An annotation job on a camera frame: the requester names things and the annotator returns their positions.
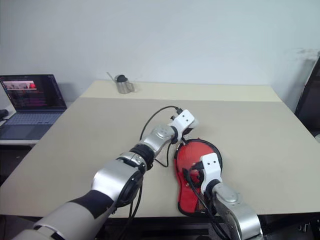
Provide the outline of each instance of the robotic arm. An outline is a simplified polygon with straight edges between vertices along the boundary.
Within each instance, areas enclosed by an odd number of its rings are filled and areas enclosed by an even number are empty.
[[[94,176],[91,190],[69,201],[14,240],[89,240],[94,239],[109,215],[136,197],[146,171],[169,142],[180,141],[186,130],[198,121],[182,111],[170,124],[159,125],[130,151],[108,161]]]
[[[255,211],[221,179],[216,153],[204,155],[192,168],[203,171],[201,192],[212,201],[217,213],[227,224],[232,240],[263,240],[260,221]]]
[[[154,158],[164,145],[180,141],[197,125],[198,121],[188,110],[179,111],[170,124],[155,127],[131,150],[108,161],[95,174],[86,195],[61,205],[14,240],[94,239],[109,215],[136,197],[145,172],[152,168]],[[228,225],[233,240],[263,239],[256,213],[243,202],[239,193],[222,183],[215,153],[202,156],[192,170],[203,171],[201,192],[209,196]]]

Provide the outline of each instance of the black wire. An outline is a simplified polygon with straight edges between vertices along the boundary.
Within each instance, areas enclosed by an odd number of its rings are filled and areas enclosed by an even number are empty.
[[[122,240],[122,239],[125,239],[126,235],[127,235],[127,228],[131,225],[134,217],[136,216],[136,213],[138,211],[138,208],[139,208],[139,205],[140,205],[140,201],[141,201],[141,196],[142,196],[142,184],[140,186],[140,190],[139,190],[139,196],[138,196],[138,200],[136,202],[136,205],[135,205],[135,208],[134,208],[134,211],[132,213],[132,215],[129,215],[129,218],[128,218],[128,221],[126,222],[126,224],[124,225],[121,233],[119,234],[118,236],[118,240]]]
[[[155,117],[155,115],[157,115],[158,113],[160,113],[161,111],[165,110],[165,109],[169,109],[169,108],[174,108],[176,111],[179,110],[179,108],[177,106],[173,106],[173,105],[169,105],[169,106],[165,106],[165,107],[162,107],[160,108],[158,111],[156,111],[149,119],[148,121],[146,121],[146,123],[144,124],[143,126],[143,129],[141,131],[141,134],[140,134],[140,138],[139,140],[142,139],[143,135],[144,135],[144,132],[148,126],[148,124],[150,123],[150,121]],[[163,167],[167,168],[169,166],[169,150],[170,150],[170,146],[171,146],[171,143],[169,143],[168,145],[168,148],[166,150],[166,165],[164,165],[162,162],[160,162],[159,160],[157,159],[154,159],[156,162],[158,162],[160,165],[162,165]],[[141,196],[142,196],[142,184],[141,184],[141,187],[140,187],[140,191],[139,191],[139,195],[138,195],[138,200],[137,200],[137,203],[135,205],[135,208],[134,208],[134,211],[132,212],[132,208],[133,208],[133,202],[130,203],[130,211],[129,211],[129,218],[128,218],[128,221],[126,222],[125,226],[123,227],[119,237],[117,238],[118,240],[121,240],[121,239],[124,239],[127,235],[126,233],[126,230],[127,228],[130,226],[130,224],[132,223],[137,211],[138,211],[138,208],[139,208],[139,205],[140,205],[140,201],[141,201]]]
[[[143,137],[143,135],[144,135],[144,132],[145,132],[145,130],[146,130],[146,128],[147,128],[147,125],[150,123],[150,121],[154,118],[154,116],[155,115],[157,115],[158,113],[160,113],[161,111],[163,111],[163,110],[165,110],[165,109],[169,109],[169,108],[174,108],[175,110],[177,110],[177,109],[179,109],[177,106],[165,106],[165,107],[163,107],[163,108],[160,108],[158,111],[156,111],[150,118],[149,118],[149,120],[148,121],[146,121],[146,123],[145,123],[145,125],[143,126],[143,129],[142,129],[142,132],[141,132],[141,134],[140,134],[140,139],[139,140],[141,140],[142,139],[142,137]]]
[[[192,191],[194,192],[194,194],[196,195],[196,197],[199,199],[199,201],[202,203],[202,205],[207,209],[209,218],[211,220],[211,225],[214,229],[214,231],[216,232],[216,234],[222,239],[222,240],[230,240],[230,237],[228,236],[228,234],[225,232],[225,230],[220,226],[219,222],[215,219],[215,216],[213,216],[213,214],[210,211],[210,208],[207,206],[207,204],[205,203],[205,201],[203,201],[203,199],[201,198],[201,196],[199,195],[199,193],[197,192],[193,181],[191,180],[191,175],[190,172],[193,169],[190,168],[188,170],[188,174],[187,174],[187,181],[189,183],[189,185],[191,186]]]
[[[4,224],[3,224],[3,237],[2,239],[6,239],[6,229],[7,229],[7,218],[5,215],[3,215]]]
[[[162,162],[160,162],[157,159],[154,159],[156,162],[158,162],[162,167],[169,167],[169,150],[170,150],[171,142],[168,144],[168,148],[166,149],[166,165],[164,165]]]

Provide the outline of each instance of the desk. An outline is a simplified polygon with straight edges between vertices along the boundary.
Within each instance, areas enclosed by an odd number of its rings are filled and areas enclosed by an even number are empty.
[[[72,102],[67,101],[65,104],[67,107],[69,107],[72,104]],[[16,110],[12,104],[8,105],[5,109],[7,109],[9,112],[9,115],[5,117],[6,119],[11,118],[16,113]],[[34,145],[36,145],[38,143],[38,141],[39,141],[38,139],[34,139],[34,140],[0,140],[0,145],[33,147]]]
[[[319,144],[270,87],[139,83],[137,89],[121,95],[112,82],[94,82],[2,185],[0,213],[41,217],[84,195],[104,163],[133,147],[146,120],[166,105],[196,116],[200,125],[191,136],[218,147],[222,179],[258,214],[320,211]],[[159,114],[147,131],[172,114]],[[165,161],[164,154],[158,159]],[[182,216],[177,195],[172,162],[154,163],[136,216]],[[123,207],[112,217],[128,212]]]

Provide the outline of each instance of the laptop screen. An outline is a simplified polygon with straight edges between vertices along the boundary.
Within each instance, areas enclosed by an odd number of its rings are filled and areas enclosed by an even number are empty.
[[[17,112],[67,108],[52,74],[0,76],[0,83]]]

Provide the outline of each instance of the floor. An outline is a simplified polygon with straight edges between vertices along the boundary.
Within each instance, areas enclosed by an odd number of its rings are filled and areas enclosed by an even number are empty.
[[[19,165],[19,163],[23,160],[25,155],[29,152],[30,148],[7,148],[4,149],[0,146],[0,185],[5,181],[5,179],[12,173],[12,171]],[[24,229],[32,228],[34,222],[28,219],[24,219],[18,216],[11,216],[11,215],[0,215],[0,240],[10,240],[18,233],[20,233]],[[134,240],[134,239],[142,239],[142,240],[195,240],[197,239],[198,235],[192,236],[178,236],[180,233],[186,233],[188,231],[192,231],[195,229],[205,230],[204,232],[208,232],[210,239],[219,239],[218,236],[214,233],[212,227],[205,223],[205,224],[187,224],[184,225],[182,228],[176,228],[176,226],[170,226],[170,229],[162,229],[160,226],[152,226],[155,229],[148,229],[158,231],[160,233],[176,233],[175,236],[155,236],[155,235],[148,235],[145,237],[141,237],[141,229],[143,226],[133,226],[132,229],[128,232],[127,240]],[[310,229],[306,232],[302,232],[298,230],[299,224],[285,228],[281,231],[276,233],[270,234],[265,237],[266,240],[313,240],[313,234]],[[121,230],[121,226],[118,227],[107,227],[106,228],[107,235],[105,235],[104,239],[116,239],[115,236],[118,236],[119,231]]]

